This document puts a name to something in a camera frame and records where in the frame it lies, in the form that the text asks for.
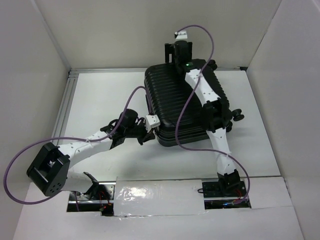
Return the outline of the black hard-shell suitcase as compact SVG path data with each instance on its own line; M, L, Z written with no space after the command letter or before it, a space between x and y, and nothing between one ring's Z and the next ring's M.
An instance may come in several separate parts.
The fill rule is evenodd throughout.
M144 85L150 94L152 111L160 119L157 140L164 147L208 139L202 128L202 105L192 88L179 75L174 63L150 66L145 71Z

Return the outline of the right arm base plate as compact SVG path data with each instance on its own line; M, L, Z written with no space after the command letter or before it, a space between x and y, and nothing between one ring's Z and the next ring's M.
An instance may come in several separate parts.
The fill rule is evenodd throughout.
M197 192L203 195L206 210L251 208L248 198L241 203L234 204L242 200L247 193L244 181L241 181L240 185L232 190L222 190L218 181L203 181L202 188L199 188Z

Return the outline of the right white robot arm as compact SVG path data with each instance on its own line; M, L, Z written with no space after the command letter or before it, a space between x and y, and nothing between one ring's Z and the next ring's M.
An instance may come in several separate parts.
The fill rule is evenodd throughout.
M216 77L216 61L192 59L192 42L177 40L164 45L165 62L173 62L179 77L191 89L189 102L196 97L200 103L200 126L205 131L216 155L218 190L223 196L230 196L241 184L239 171L230 155L226 134L232 130L233 121L244 118L241 109L230 110L229 100Z

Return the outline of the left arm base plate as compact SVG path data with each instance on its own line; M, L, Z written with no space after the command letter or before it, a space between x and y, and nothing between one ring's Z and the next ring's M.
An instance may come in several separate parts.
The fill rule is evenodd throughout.
M70 192L66 211L68 213L95 212L105 217L112 217L115 187L115 181L102 181L86 193Z

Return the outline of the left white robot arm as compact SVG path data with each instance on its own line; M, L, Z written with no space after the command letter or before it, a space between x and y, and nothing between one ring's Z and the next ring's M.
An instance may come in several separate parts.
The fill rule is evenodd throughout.
M73 172L77 163L96 154L109 151L125 142L137 139L138 143L154 140L154 129L160 125L157 115L138 117L132 109L122 112L118 119L86 138L63 145L44 144L26 171L27 176L46 197L59 191L80 192L92 200L99 193L100 183L90 173Z

